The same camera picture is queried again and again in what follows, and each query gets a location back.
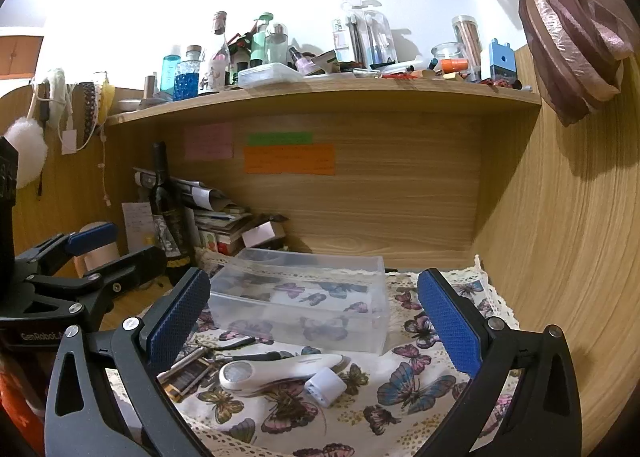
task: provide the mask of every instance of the wine bottle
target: wine bottle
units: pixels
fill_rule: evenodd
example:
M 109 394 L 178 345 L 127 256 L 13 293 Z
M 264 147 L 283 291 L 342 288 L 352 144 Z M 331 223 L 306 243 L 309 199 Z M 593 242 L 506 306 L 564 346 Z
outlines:
M 184 223 L 184 208 L 178 189 L 169 177 L 164 142 L 154 143 L 156 184 L 149 201 L 160 246 L 166 255 L 166 276 L 175 285 L 193 266 L 193 248 L 189 244 Z

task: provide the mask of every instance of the white paper note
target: white paper note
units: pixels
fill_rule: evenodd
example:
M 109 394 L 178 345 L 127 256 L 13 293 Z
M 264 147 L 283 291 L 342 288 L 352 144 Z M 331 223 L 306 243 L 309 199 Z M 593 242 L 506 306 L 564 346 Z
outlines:
M 124 202 L 122 203 L 122 213 L 124 214 L 124 227 L 127 231 L 129 253 L 146 247 L 145 237 L 156 235 L 149 203 Z

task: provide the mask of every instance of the toothbrush package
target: toothbrush package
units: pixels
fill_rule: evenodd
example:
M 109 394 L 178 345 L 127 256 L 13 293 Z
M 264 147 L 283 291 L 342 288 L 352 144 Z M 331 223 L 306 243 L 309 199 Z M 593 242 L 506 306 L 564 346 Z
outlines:
M 334 18 L 334 47 L 339 62 L 377 68 L 398 61 L 391 28 L 377 0 L 345 0 Z

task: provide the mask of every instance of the blue bottle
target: blue bottle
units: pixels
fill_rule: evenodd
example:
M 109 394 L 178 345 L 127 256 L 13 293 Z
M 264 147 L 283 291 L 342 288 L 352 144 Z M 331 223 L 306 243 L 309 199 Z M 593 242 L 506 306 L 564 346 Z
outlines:
M 186 59 L 175 68 L 174 102 L 194 98 L 198 95 L 200 77 L 200 54 L 202 47 L 187 47 Z
M 171 53 L 162 59 L 160 90 L 174 95 L 175 68 L 180 63 L 180 46 L 172 46 Z

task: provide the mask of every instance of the orange cap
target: orange cap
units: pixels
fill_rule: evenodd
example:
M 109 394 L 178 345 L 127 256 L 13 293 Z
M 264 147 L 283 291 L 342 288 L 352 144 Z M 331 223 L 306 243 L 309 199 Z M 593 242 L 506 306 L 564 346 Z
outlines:
M 466 58 L 443 58 L 440 66 L 444 74 L 459 72 L 469 68 L 469 60 Z

